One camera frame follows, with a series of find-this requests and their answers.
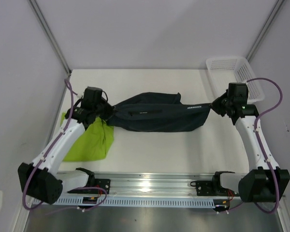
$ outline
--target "green fabric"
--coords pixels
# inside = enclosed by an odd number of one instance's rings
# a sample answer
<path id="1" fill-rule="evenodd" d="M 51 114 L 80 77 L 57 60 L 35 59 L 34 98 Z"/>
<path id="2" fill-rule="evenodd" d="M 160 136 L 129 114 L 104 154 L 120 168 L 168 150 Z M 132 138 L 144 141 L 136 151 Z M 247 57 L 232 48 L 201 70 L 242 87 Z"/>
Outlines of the green fabric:
<path id="1" fill-rule="evenodd" d="M 101 118 L 96 118 L 87 130 L 76 140 L 63 161 L 95 161 L 106 157 L 114 141 L 114 127 Z"/>

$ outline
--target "gray wall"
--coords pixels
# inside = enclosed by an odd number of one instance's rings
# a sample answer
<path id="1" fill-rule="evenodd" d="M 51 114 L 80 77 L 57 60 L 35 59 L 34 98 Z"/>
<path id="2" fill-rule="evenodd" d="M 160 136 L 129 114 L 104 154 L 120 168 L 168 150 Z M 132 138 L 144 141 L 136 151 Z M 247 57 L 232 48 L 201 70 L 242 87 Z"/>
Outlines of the gray wall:
<path id="1" fill-rule="evenodd" d="M 276 0 L 38 0 L 72 69 L 206 68 L 246 56 Z"/>
<path id="2" fill-rule="evenodd" d="M 275 159 L 281 168 L 290 171 L 290 0 L 283 7 L 266 36 L 251 66 L 259 77 L 276 81 L 282 88 L 284 99 L 279 108 L 265 115 L 262 127 Z M 266 99 L 259 104 L 263 111 L 275 105 L 279 94 L 272 84 L 262 83 Z M 290 183 L 286 191 L 290 209 Z"/>
<path id="3" fill-rule="evenodd" d="M 17 168 L 45 146 L 65 73 L 26 0 L 0 0 L 0 232 L 20 209 Z"/>

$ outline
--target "white basket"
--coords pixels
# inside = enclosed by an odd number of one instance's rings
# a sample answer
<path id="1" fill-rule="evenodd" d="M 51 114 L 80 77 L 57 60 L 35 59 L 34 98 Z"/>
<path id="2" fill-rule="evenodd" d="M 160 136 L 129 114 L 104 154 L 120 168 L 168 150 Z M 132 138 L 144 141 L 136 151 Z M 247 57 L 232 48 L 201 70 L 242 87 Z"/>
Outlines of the white basket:
<path id="1" fill-rule="evenodd" d="M 209 82 L 215 98 L 228 89 L 230 82 L 243 82 L 256 78 L 250 64 L 244 57 L 221 57 L 206 60 Z M 264 100 L 264 93 L 258 81 L 247 83 L 248 103 Z"/>

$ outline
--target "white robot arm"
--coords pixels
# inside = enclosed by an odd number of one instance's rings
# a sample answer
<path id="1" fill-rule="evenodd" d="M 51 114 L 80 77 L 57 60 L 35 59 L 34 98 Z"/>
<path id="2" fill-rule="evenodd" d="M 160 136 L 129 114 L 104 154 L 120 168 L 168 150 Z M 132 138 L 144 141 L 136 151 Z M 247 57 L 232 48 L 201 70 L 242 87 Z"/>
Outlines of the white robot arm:
<path id="1" fill-rule="evenodd" d="M 256 121 L 256 117 L 259 116 L 257 108 L 253 104 L 247 104 L 247 100 L 246 84 L 229 83 L 226 93 L 211 104 L 217 114 L 227 114 L 232 119 L 242 137 L 249 162 L 249 173 L 244 177 L 232 172 L 216 172 L 213 177 L 213 181 L 216 182 L 214 186 L 239 193 L 244 202 L 275 202 L 277 192 L 279 199 L 282 197 L 290 175 L 288 170 L 281 170 L 274 159 L 264 138 L 260 121 Z"/>
<path id="2" fill-rule="evenodd" d="M 102 97 L 102 89 L 88 87 L 83 98 L 68 110 L 66 116 L 70 111 L 72 111 L 72 118 L 63 121 L 59 131 L 46 148 L 31 164 L 22 163 L 18 168 L 22 191 L 48 204 L 56 202 L 63 192 L 93 185 L 94 173 L 89 170 L 78 168 L 66 174 L 57 174 L 57 172 L 72 145 L 88 126 L 95 121 L 97 116 L 103 115 L 104 118 L 110 116 L 113 108 Z"/>

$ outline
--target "white table surface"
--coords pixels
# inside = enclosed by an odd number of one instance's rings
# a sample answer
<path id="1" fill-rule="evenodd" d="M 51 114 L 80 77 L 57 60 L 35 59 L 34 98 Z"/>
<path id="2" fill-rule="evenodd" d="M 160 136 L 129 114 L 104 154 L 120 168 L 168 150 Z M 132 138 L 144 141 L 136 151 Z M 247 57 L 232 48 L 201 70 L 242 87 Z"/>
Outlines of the white table surface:
<path id="1" fill-rule="evenodd" d="M 77 93 L 87 86 L 102 88 L 111 105 L 143 92 L 180 93 L 183 104 L 214 98 L 205 70 L 73 70 Z M 67 91 L 61 112 L 71 106 Z M 104 160 L 63 162 L 60 171 L 83 167 L 94 172 L 195 174 L 248 172 L 241 137 L 227 117 L 210 112 L 205 124 L 191 132 L 132 132 L 115 128 L 115 140 Z"/>

